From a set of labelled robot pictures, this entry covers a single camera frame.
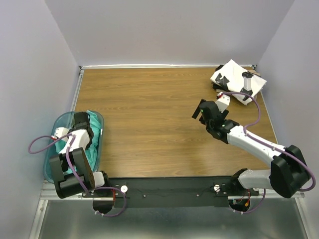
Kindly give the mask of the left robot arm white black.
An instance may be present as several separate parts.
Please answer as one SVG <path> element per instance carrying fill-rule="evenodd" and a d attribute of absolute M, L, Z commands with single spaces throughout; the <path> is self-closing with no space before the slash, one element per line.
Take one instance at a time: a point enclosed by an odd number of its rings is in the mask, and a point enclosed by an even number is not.
<path fill-rule="evenodd" d="M 72 112 L 70 126 L 55 129 L 56 153 L 48 163 L 59 198 L 91 191 L 100 197 L 110 193 L 107 174 L 98 170 L 101 136 L 101 121 L 90 111 Z"/>

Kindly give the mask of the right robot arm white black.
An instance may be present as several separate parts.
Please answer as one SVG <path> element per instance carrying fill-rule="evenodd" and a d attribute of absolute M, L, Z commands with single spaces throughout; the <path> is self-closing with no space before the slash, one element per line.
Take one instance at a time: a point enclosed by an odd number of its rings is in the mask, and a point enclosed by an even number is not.
<path fill-rule="evenodd" d="M 245 150 L 269 169 L 242 169 L 232 176 L 227 188 L 235 195 L 258 188 L 274 190 L 284 198 L 293 196 L 311 178 L 300 149 L 294 145 L 284 147 L 245 131 L 239 123 L 226 118 L 228 106 L 228 97 L 216 101 L 202 99 L 192 118 L 199 119 L 214 139 Z"/>

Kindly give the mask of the teal t-shirt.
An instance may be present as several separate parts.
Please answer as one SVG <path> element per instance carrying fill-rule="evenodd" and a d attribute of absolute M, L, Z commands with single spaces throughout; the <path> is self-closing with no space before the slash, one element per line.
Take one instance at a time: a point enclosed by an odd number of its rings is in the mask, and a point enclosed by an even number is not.
<path fill-rule="evenodd" d="M 62 114 L 54 123 L 52 134 L 55 135 L 57 128 L 63 127 L 70 129 L 74 124 L 74 115 L 78 112 L 66 112 Z M 102 152 L 104 118 L 96 111 L 86 111 L 89 115 L 90 127 L 93 131 L 92 144 L 85 150 L 85 154 L 91 170 L 97 171 L 100 164 L 100 156 Z"/>

